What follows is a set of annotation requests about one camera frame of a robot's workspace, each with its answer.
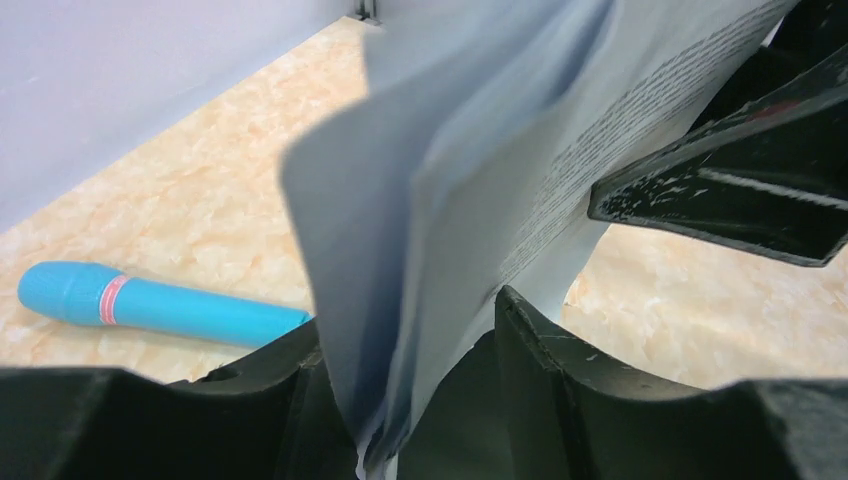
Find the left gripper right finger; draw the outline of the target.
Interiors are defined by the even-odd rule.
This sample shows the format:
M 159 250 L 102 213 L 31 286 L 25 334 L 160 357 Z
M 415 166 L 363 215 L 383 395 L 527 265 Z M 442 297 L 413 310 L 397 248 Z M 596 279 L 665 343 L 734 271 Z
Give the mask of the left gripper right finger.
M 843 479 L 843 379 L 701 390 L 632 367 L 512 288 L 439 385 L 401 479 Z

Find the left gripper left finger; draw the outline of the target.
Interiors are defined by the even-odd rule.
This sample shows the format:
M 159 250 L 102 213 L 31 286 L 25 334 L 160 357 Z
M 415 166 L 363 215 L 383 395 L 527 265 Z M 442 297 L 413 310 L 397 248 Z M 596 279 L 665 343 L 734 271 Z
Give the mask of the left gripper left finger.
M 5 368 L 5 479 L 351 479 L 357 454 L 306 323 L 194 381 Z

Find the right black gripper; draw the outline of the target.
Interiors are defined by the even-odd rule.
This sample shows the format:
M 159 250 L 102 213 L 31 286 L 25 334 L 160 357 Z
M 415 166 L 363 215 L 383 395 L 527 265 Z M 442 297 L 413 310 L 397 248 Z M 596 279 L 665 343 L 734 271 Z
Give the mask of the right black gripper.
M 827 265 L 847 243 L 846 43 L 847 0 L 800 1 L 694 131 L 593 185 L 588 216 Z

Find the turquoise marker pen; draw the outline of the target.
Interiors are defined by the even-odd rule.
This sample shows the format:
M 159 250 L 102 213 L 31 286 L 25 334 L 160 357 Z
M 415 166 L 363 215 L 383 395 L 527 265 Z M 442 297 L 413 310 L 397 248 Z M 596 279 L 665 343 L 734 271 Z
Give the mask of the turquoise marker pen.
M 304 310 L 146 280 L 98 263 L 38 263 L 22 275 L 17 297 L 24 307 L 71 324 L 253 348 L 311 320 Z

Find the white printed paper stack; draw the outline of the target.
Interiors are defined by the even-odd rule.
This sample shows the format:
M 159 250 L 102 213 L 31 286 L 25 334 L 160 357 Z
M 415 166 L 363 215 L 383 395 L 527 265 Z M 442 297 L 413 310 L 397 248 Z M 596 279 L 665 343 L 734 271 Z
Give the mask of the white printed paper stack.
M 361 479 L 392 479 L 504 285 L 557 314 L 591 185 L 680 138 L 789 1 L 446 1 L 364 40 L 369 93 L 282 188 Z

